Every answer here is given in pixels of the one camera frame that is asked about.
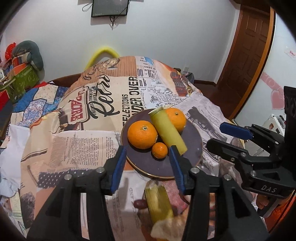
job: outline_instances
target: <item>hand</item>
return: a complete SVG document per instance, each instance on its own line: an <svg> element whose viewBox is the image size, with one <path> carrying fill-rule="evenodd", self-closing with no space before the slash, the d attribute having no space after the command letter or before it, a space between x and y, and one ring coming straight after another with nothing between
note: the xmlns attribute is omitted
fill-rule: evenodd
<svg viewBox="0 0 296 241"><path fill-rule="evenodd" d="M263 209L264 207L266 207L269 203L268 197L258 194L257 195L257 199L256 199L256 205L259 209Z"/></svg>

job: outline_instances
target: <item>wall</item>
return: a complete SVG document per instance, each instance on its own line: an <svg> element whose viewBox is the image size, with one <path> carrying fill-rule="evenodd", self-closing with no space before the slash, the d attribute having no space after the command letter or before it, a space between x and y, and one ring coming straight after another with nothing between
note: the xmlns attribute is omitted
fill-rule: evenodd
<svg viewBox="0 0 296 241"><path fill-rule="evenodd" d="M141 0L112 30L108 17L82 12L85 0L29 0L4 32L0 52L35 41L44 60L45 81L80 73L101 46L121 56L140 55L172 67L189 66L195 79L214 81L236 12L230 0Z"/></svg>
<svg viewBox="0 0 296 241"><path fill-rule="evenodd" d="M223 54L223 57L222 57L222 60L221 60L221 63L220 63L220 66L217 70L217 74L215 76L215 79L214 79L214 82L217 84L219 78L220 78L220 75L222 73L222 70L224 68L224 65L226 63L226 60L228 58L228 54L229 54L229 51L231 49L231 46L232 46L232 42L233 42L233 39L234 39L234 36L235 36L235 32L236 32L236 29L237 29L237 23L238 23L238 20L239 20L239 12L240 12L240 4L237 4L237 3L234 3L233 4L234 7L235 7L235 14L234 14L234 19L233 19L233 23L232 23L232 28L231 28L231 32L230 32L230 35L229 35L229 39L228 39L228 44L226 46L226 49L224 51L224 54Z"/></svg>
<svg viewBox="0 0 296 241"><path fill-rule="evenodd" d="M282 88L296 87L296 59L285 54L285 51L296 51L296 42L282 19L276 16L276 27L269 57L264 72L273 78ZM262 125L271 114L283 115L284 110L273 110L271 106L271 88L259 80L247 103L235 121L240 126L251 124Z"/></svg>

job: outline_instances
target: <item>baseboard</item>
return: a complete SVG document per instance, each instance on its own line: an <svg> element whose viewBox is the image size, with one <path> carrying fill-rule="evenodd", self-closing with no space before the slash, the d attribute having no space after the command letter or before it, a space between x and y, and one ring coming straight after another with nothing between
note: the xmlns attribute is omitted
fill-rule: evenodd
<svg viewBox="0 0 296 241"><path fill-rule="evenodd" d="M212 85L212 86L216 86L215 82L212 81L205 81L205 80L194 80L195 84L202 84L202 85Z"/></svg>

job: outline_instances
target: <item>plate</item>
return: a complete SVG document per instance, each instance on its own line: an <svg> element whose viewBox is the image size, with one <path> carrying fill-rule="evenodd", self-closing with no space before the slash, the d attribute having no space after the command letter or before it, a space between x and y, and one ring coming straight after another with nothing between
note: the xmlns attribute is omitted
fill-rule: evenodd
<svg viewBox="0 0 296 241"><path fill-rule="evenodd" d="M133 147L127 138L130 125L136 121L151 122L148 113L153 109L143 110L128 119L121 132L121 144L126 146L126 158L130 165L141 174L150 178L174 179L169 157L157 159L151 154L151 148L141 150ZM192 166L196 166L202 156L202 138L198 130L188 120L181 134L188 150L183 157L189 159Z"/></svg>

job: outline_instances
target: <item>red object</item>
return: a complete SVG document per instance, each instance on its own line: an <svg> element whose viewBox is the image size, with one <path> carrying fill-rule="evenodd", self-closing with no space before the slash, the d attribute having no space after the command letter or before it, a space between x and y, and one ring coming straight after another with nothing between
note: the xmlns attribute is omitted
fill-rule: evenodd
<svg viewBox="0 0 296 241"><path fill-rule="evenodd" d="M13 58L12 65L13 65L13 67L16 67L16 66L19 66L20 65L20 62L19 62L19 58L18 57Z"/></svg>
<svg viewBox="0 0 296 241"><path fill-rule="evenodd" d="M0 111L6 105L8 100L9 100L9 96L7 94L7 91L4 90L4 91L0 92Z"/></svg>
<svg viewBox="0 0 296 241"><path fill-rule="evenodd" d="M43 86L46 86L46 85L48 85L48 83L46 83L45 81L43 81L39 85L35 85L33 88L39 88L39 87L43 87Z"/></svg>
<svg viewBox="0 0 296 241"><path fill-rule="evenodd" d="M25 63L14 67L13 71L15 72L15 76L19 74L25 67L27 67L27 64Z"/></svg>
<svg viewBox="0 0 296 241"><path fill-rule="evenodd" d="M16 46L16 43L10 44L8 45L6 51L5 51L5 59L9 60L11 58L11 52L14 49L14 47Z"/></svg>

